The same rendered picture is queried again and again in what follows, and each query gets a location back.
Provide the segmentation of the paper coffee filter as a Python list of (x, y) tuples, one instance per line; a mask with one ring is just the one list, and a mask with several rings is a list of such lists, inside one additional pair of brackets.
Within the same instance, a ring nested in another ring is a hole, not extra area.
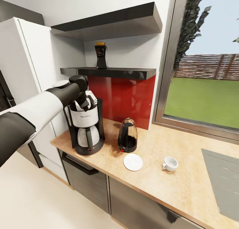
[[(90, 107), (91, 107), (91, 103), (90, 103), (89, 98), (87, 98), (87, 101), (89, 102), (88, 107), (90, 108)], [(77, 108), (77, 111), (78, 111), (78, 112), (84, 111), (84, 109), (82, 109), (76, 101), (75, 101), (75, 105), (76, 105), (76, 108)]]

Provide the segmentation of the bottle of coffee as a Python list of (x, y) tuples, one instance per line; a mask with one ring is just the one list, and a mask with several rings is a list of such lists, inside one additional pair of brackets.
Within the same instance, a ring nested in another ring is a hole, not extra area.
[(108, 69), (107, 46), (105, 42), (96, 42), (95, 51), (97, 54), (97, 69)]

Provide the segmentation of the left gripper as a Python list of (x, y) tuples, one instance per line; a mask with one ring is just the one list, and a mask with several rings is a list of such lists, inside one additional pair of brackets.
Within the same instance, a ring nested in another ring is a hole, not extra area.
[(89, 102), (88, 102), (87, 99), (86, 99), (86, 92), (85, 92), (85, 96), (82, 97), (82, 98), (79, 98), (79, 97), (78, 97), (78, 98), (76, 99), (76, 102), (79, 104), (79, 106), (80, 106), (82, 109), (84, 109), (85, 112), (89, 109), (89, 107), (88, 107)]

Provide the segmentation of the saucer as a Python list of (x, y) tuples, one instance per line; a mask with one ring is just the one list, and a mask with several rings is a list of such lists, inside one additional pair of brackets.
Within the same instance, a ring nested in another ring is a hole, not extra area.
[(128, 154), (123, 162), (126, 168), (132, 171), (140, 170), (143, 166), (141, 157), (136, 154)]

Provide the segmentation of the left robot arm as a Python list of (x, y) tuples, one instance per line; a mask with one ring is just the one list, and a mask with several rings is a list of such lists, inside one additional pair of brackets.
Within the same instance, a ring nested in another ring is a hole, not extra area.
[(86, 112), (87, 98), (97, 104), (94, 94), (87, 90), (86, 76), (75, 75), (69, 80), (56, 82), (50, 89), (0, 112), (0, 167), (24, 147), (59, 114), (67, 105), (76, 101)]

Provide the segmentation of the electric kettle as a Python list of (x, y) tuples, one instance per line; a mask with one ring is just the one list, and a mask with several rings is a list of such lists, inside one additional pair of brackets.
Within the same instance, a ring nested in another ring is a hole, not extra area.
[(133, 119), (125, 119), (118, 136), (118, 146), (121, 152), (131, 153), (137, 149), (137, 127)]

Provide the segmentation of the coffee cup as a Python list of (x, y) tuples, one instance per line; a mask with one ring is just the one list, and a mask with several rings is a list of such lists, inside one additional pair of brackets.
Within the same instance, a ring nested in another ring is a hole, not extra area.
[(168, 171), (173, 171), (178, 167), (178, 162), (176, 159), (172, 157), (166, 157), (164, 159), (164, 164), (162, 165), (163, 169), (167, 169)]

